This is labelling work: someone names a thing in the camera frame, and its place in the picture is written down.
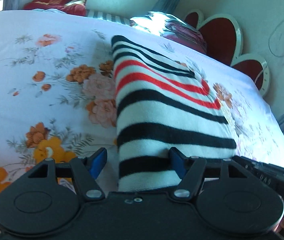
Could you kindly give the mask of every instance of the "flower-shaped headboard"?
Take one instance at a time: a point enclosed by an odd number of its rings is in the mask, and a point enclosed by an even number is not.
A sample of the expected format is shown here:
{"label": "flower-shaped headboard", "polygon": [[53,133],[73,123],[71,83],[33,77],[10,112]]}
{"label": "flower-shaped headboard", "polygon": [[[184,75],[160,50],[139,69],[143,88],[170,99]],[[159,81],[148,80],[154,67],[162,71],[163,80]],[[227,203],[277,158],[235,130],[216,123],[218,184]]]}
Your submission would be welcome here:
{"label": "flower-shaped headboard", "polygon": [[270,86],[270,70],[263,57],[258,54],[242,54],[243,36],[237,21],[227,14],[216,14],[204,20],[203,13],[192,10],[185,22],[197,28],[208,44],[207,55],[248,75],[256,81],[262,96]]}

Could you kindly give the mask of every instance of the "black mechanical device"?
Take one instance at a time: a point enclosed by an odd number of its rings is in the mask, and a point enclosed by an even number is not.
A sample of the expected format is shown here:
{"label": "black mechanical device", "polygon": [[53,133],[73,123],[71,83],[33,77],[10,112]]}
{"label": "black mechanical device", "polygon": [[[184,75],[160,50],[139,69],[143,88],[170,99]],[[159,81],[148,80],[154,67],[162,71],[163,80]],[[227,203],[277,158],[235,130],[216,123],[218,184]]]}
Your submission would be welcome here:
{"label": "black mechanical device", "polygon": [[[182,179],[172,191],[111,192],[96,179],[107,151],[69,163],[47,158],[0,193],[0,240],[276,240],[284,169],[244,157],[169,151]],[[72,178],[76,191],[57,178]],[[205,178],[218,178],[203,190]]]}

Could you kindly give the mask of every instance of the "white bed sheet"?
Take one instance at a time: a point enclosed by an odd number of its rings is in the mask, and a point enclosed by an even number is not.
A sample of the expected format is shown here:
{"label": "white bed sheet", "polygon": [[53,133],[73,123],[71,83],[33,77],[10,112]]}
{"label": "white bed sheet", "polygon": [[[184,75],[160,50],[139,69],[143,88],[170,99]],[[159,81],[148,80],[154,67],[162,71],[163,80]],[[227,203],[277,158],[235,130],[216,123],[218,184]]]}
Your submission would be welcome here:
{"label": "white bed sheet", "polygon": [[[284,136],[253,81],[239,71],[129,26],[64,14],[3,11],[0,191],[43,158],[39,149],[49,149],[56,161],[67,161],[74,156],[71,152],[90,155],[99,147],[108,149],[109,163],[98,181],[104,190],[116,190],[115,83],[107,62],[112,60],[114,35],[201,74],[216,90],[233,127],[237,155],[284,167]],[[65,179],[60,183],[71,187]]]}

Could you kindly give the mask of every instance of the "red stripe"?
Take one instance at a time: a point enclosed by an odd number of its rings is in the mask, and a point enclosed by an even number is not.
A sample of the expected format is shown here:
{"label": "red stripe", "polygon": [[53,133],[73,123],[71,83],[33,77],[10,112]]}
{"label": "red stripe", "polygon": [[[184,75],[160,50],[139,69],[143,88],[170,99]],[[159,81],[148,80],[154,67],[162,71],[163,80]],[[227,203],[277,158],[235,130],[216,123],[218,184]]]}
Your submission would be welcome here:
{"label": "red stripe", "polygon": [[203,79],[202,79],[202,82],[201,82],[203,87],[198,87],[198,86],[190,85],[190,84],[183,84],[183,83],[180,83],[178,81],[166,78],[165,76],[163,76],[163,75],[161,75],[159,73],[156,73],[154,70],[152,70],[149,66],[145,65],[144,63],[142,63],[140,61],[137,61],[137,60],[132,60],[132,59],[124,60],[116,67],[116,70],[115,70],[115,73],[114,73],[114,78],[117,77],[118,73],[123,68],[126,68],[128,66],[132,66],[132,65],[146,68],[146,69],[150,70],[151,72],[153,72],[154,74],[157,74],[158,76],[160,76],[160,77],[164,78],[165,80],[169,81],[173,85],[176,85],[177,87],[183,88],[183,89],[185,89],[187,91],[199,93],[199,94],[205,95],[205,96],[207,96],[209,94],[209,92],[210,92],[209,85]]}
{"label": "red stripe", "polygon": [[134,81],[146,81],[146,82],[150,82],[156,86],[158,86],[159,88],[162,88],[164,90],[170,91],[176,95],[179,95],[185,99],[188,99],[196,104],[199,104],[201,106],[205,106],[207,108],[212,108],[212,109],[220,109],[220,103],[218,101],[218,99],[216,98],[214,100],[214,102],[207,102],[207,101],[203,101],[203,100],[199,100],[199,99],[195,99],[183,92],[181,92],[180,90],[170,86],[169,84],[166,84],[160,80],[157,80],[153,77],[150,77],[144,73],[130,73],[128,75],[126,75],[125,77],[123,77],[121,79],[121,81],[119,82],[117,88],[116,88],[116,94],[118,94],[118,92],[127,84],[129,84],[130,82],[134,82]]}

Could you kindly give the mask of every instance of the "folded blanket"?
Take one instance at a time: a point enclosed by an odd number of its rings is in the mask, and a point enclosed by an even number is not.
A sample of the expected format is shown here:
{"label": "folded blanket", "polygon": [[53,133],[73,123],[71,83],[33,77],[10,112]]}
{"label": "folded blanket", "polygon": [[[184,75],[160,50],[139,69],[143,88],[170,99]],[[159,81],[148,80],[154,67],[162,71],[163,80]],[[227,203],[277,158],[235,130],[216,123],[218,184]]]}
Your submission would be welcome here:
{"label": "folded blanket", "polygon": [[129,41],[112,39],[120,191],[177,185],[168,150],[227,158],[236,143],[215,93],[187,67]]}

